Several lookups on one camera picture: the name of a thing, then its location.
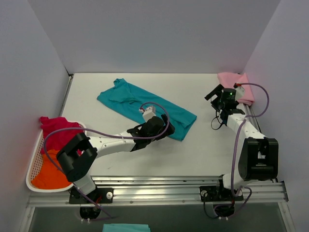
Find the teal t-shirt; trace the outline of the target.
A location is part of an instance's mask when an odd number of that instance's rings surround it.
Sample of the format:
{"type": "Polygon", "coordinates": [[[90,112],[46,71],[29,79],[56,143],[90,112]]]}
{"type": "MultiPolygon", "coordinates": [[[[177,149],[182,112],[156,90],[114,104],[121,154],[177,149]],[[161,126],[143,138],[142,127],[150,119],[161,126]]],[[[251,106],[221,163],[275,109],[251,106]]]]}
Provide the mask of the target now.
{"type": "Polygon", "coordinates": [[[197,116],[174,103],[165,100],[145,89],[135,86],[125,79],[115,79],[114,86],[97,96],[97,100],[121,114],[122,116],[141,124],[144,122],[140,108],[155,107],[157,116],[168,113],[170,124],[175,132],[170,135],[171,139],[183,141],[197,116]]]}

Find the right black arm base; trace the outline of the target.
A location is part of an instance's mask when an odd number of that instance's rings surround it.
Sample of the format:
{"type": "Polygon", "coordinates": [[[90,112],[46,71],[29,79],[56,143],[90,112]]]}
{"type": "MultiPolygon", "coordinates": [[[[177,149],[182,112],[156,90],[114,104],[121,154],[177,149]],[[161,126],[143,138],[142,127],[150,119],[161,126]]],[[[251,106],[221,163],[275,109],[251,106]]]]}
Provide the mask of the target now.
{"type": "Polygon", "coordinates": [[[235,197],[230,189],[225,189],[215,185],[200,186],[199,193],[202,202],[231,202],[244,200],[242,194],[235,197]]]}

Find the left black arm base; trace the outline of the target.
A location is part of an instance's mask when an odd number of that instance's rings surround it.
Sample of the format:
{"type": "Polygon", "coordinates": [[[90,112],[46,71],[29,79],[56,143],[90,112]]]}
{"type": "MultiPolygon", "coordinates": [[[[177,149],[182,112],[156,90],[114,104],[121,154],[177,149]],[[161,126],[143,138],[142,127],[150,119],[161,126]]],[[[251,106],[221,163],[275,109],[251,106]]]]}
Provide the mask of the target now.
{"type": "MultiPolygon", "coordinates": [[[[69,204],[88,204],[90,203],[80,192],[72,187],[69,190],[69,204]]],[[[87,195],[88,198],[93,200],[95,203],[112,203],[113,202],[113,188],[96,188],[93,192],[87,195]]]]}

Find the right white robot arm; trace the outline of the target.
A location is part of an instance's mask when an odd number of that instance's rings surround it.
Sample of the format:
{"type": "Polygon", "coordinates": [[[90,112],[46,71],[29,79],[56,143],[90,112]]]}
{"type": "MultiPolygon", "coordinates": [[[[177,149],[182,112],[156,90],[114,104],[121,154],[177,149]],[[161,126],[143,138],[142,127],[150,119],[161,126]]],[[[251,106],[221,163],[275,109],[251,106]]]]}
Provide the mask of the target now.
{"type": "Polygon", "coordinates": [[[226,199],[232,190],[254,181],[275,179],[279,170],[279,143],[275,138],[263,135],[250,121],[254,116],[238,108],[244,96],[244,83],[235,83],[232,88],[216,86],[205,100],[211,102],[216,119],[221,126],[235,132],[232,167],[222,176],[222,183],[214,188],[219,199],[226,199]]]}

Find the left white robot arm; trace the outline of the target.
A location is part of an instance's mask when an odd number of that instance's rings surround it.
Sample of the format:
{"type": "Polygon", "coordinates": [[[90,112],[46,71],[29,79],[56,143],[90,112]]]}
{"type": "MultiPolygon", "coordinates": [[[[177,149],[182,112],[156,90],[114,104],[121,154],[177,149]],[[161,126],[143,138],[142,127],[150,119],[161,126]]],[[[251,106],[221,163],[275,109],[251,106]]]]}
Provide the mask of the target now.
{"type": "Polygon", "coordinates": [[[118,153],[144,149],[153,141],[172,135],[175,128],[167,116],[153,116],[147,122],[109,137],[88,137],[85,133],[75,135],[57,154],[56,159],[67,180],[72,182],[80,197],[87,203],[97,198],[97,187],[89,170],[95,159],[118,153]]]}

